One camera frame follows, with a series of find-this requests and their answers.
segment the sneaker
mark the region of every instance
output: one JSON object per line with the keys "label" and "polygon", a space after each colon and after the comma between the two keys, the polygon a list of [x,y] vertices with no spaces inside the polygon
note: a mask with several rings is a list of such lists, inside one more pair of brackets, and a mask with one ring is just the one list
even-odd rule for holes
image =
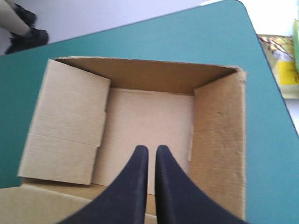
{"label": "sneaker", "polygon": [[17,8],[14,10],[15,13],[23,20],[28,26],[32,26],[36,21],[36,15],[30,11],[27,11],[22,6],[15,4]]}
{"label": "sneaker", "polygon": [[13,34],[13,37],[10,38],[11,46],[6,50],[5,54],[42,46],[49,41],[49,35],[46,30],[31,28],[31,32],[32,36],[29,38]]}

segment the green table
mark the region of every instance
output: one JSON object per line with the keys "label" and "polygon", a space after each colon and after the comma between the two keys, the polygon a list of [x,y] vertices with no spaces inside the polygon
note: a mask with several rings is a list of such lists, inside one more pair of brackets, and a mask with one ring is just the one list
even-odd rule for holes
{"label": "green table", "polygon": [[299,139],[242,3],[225,0],[0,57],[0,187],[16,173],[48,58],[238,65],[247,81],[247,220],[299,221]]}

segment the white floor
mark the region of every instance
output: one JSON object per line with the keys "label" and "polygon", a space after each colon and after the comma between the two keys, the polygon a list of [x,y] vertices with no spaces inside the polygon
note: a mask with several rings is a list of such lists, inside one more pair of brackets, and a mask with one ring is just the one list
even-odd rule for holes
{"label": "white floor", "polygon": [[[37,14],[50,43],[198,6],[206,0],[15,0]],[[292,35],[298,0],[241,0],[258,34]],[[0,55],[10,45],[0,28]],[[299,130],[299,100],[286,101]]]}
{"label": "white floor", "polygon": [[[15,0],[37,14],[36,28],[57,42],[198,6],[203,0]],[[0,29],[0,55],[9,33]]]}

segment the yellow package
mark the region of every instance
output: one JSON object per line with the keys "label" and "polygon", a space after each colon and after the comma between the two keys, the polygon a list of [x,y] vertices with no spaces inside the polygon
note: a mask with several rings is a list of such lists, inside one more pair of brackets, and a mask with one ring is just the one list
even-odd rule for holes
{"label": "yellow package", "polygon": [[259,40],[284,98],[299,98],[299,74],[291,37],[259,35]]}

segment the black shoe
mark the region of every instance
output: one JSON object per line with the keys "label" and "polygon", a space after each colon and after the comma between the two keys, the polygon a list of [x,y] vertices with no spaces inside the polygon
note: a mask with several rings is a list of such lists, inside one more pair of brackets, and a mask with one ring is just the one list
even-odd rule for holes
{"label": "black shoe", "polygon": [[144,224],[148,167],[148,149],[137,146],[124,169],[102,194],[58,224]]}
{"label": "black shoe", "polygon": [[36,21],[36,15],[30,11],[27,11],[22,6],[16,5],[15,13],[23,20],[28,26],[32,26]]}
{"label": "black shoe", "polygon": [[155,200],[159,224],[247,224],[201,191],[167,146],[156,153]]}
{"label": "black shoe", "polygon": [[13,34],[13,37],[10,38],[11,46],[6,50],[5,54],[42,46],[49,40],[46,30],[31,28],[31,33],[32,36],[29,38]]}

